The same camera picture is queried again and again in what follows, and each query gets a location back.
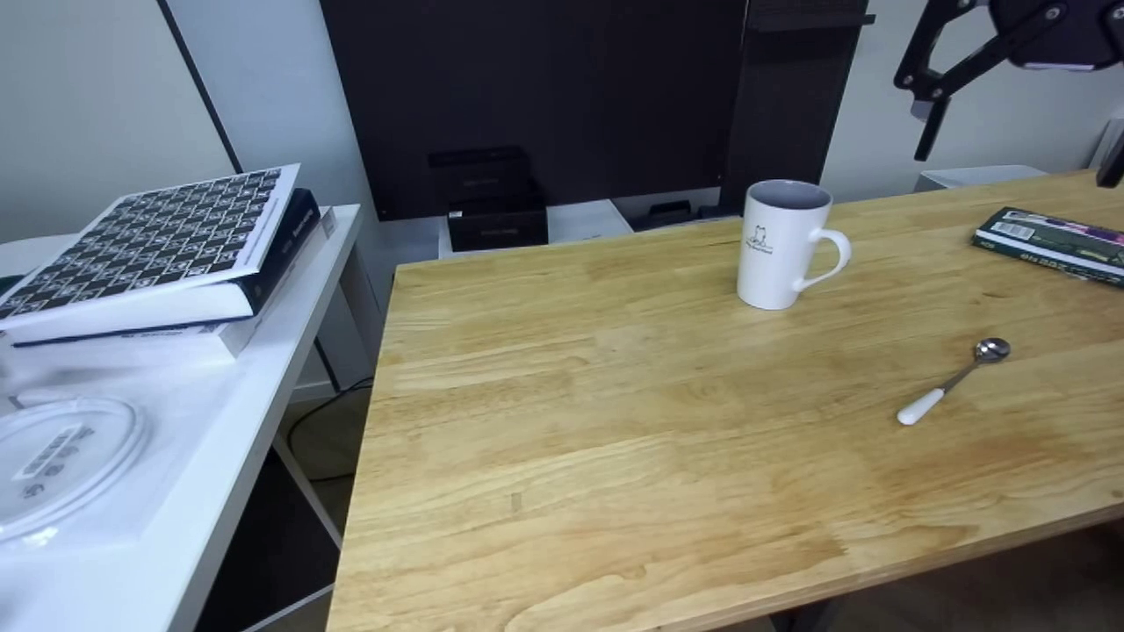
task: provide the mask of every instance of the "mug handle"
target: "mug handle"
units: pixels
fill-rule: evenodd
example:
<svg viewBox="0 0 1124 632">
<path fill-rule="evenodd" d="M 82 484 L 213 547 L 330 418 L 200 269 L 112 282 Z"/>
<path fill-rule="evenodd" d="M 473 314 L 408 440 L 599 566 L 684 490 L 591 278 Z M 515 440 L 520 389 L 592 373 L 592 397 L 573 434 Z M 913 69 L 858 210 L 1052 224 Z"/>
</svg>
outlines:
<svg viewBox="0 0 1124 632">
<path fill-rule="evenodd" d="M 851 238 L 847 238 L 844 232 L 818 229 L 811 238 L 814 238 L 814 243 L 829 238 L 829 243 L 839 249 L 839 259 L 836 259 L 833 269 L 824 269 L 824 275 L 818 275 L 818 278 L 798 282 L 798 292 L 836 278 L 836 275 L 851 264 Z"/>
</svg>

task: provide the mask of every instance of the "wooden tabletop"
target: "wooden tabletop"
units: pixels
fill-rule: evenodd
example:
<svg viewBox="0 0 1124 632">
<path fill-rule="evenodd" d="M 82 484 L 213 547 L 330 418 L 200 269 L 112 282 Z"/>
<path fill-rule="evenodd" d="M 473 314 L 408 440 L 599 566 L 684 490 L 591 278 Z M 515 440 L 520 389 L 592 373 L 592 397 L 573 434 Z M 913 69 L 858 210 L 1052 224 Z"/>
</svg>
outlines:
<svg viewBox="0 0 1124 632">
<path fill-rule="evenodd" d="M 974 249 L 1003 204 L 1124 229 L 1090 170 L 839 204 L 785 313 L 742 221 L 401 267 L 330 629 L 718 629 L 1124 514 L 1124 293 Z"/>
</svg>

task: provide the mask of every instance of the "metal spoon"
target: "metal spoon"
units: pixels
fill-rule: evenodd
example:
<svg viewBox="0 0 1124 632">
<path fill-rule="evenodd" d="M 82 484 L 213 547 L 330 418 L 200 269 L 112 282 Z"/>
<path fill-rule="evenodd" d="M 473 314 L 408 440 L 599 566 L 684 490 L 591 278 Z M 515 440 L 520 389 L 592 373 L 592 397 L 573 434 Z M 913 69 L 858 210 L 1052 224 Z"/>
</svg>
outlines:
<svg viewBox="0 0 1124 632">
<path fill-rule="evenodd" d="M 996 365 L 1011 353 L 1011 345 L 1000 337 L 983 337 L 974 348 L 974 365 L 960 367 L 954 374 L 948 374 L 943 382 L 936 382 L 929 393 L 918 397 L 911 407 L 899 411 L 899 423 L 918 423 L 926 411 L 936 407 L 936 401 L 943 401 L 960 379 L 967 379 L 977 365 Z"/>
</svg>

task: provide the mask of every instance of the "white mug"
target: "white mug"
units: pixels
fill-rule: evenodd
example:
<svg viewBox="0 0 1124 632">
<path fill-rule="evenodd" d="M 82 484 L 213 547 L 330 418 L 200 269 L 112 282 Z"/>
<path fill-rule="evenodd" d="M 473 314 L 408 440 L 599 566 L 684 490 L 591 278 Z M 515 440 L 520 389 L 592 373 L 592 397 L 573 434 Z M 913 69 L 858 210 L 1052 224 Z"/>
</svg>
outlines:
<svg viewBox="0 0 1124 632">
<path fill-rule="evenodd" d="M 761 180 L 746 191 L 737 299 L 756 307 L 785 307 L 799 292 L 836 278 L 851 259 L 844 232 L 823 229 L 833 196 L 799 180 Z M 804 278 L 818 243 L 833 243 L 839 259 L 818 278 Z"/>
</svg>

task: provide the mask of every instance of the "clear plastic lid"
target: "clear plastic lid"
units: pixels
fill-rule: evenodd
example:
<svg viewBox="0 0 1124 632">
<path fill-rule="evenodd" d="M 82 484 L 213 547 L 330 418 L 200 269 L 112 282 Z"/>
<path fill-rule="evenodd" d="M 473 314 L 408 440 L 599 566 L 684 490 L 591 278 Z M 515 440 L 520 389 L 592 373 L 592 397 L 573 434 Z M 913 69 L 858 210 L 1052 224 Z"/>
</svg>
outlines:
<svg viewBox="0 0 1124 632">
<path fill-rule="evenodd" d="M 0 414 L 0 545 L 57 525 L 138 458 L 145 421 L 118 401 L 57 401 Z"/>
</svg>

